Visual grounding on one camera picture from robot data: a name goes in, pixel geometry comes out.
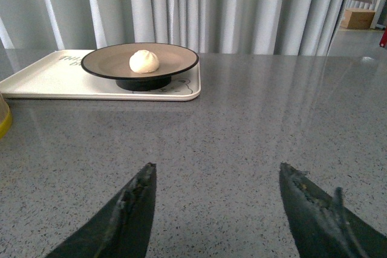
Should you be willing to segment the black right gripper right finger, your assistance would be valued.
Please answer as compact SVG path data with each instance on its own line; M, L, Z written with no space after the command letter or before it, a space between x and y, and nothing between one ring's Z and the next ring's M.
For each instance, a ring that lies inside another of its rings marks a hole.
M386 257L386 236L345 207L342 188L329 195L287 163L279 186L300 257Z

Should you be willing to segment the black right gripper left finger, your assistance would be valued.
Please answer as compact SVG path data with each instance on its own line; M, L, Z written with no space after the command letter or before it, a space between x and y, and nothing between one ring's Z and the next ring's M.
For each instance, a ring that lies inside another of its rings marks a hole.
M145 257L156 189L156 165L147 163L85 225L47 256Z

